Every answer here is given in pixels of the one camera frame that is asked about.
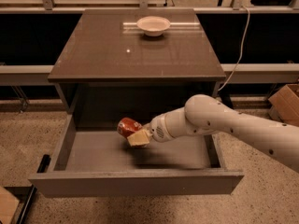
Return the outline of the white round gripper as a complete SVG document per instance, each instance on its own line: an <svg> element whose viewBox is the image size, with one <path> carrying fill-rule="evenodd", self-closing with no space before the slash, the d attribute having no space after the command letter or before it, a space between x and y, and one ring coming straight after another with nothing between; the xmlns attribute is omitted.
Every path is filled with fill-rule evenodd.
<svg viewBox="0 0 299 224"><path fill-rule="evenodd" d="M168 142L191 132L191 124L186 120L184 108L175 109L155 117L149 123L149 130L141 129L127 137L131 147L147 145L152 138L157 142Z"/></svg>

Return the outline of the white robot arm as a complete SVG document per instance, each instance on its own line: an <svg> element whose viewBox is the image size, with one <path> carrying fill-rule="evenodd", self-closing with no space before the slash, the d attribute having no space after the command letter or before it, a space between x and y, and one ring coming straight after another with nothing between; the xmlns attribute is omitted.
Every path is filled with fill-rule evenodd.
<svg viewBox="0 0 299 224"><path fill-rule="evenodd" d="M152 140L164 143L214 132L228 133L299 172L298 127L237 112L203 94L194 95L182 108L155 117L127 140L136 147Z"/></svg>

